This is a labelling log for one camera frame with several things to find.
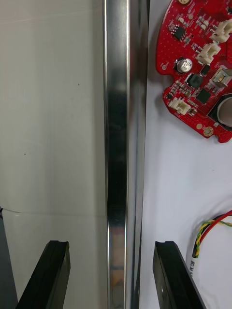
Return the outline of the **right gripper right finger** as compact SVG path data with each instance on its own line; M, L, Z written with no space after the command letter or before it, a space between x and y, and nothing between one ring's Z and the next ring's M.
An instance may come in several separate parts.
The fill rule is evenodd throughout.
M175 242L155 242L153 274L161 309L206 308Z

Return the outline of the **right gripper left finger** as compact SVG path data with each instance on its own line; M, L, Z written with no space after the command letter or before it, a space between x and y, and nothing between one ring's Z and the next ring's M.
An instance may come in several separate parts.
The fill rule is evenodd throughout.
M48 242L16 307L63 308L70 270L69 242Z

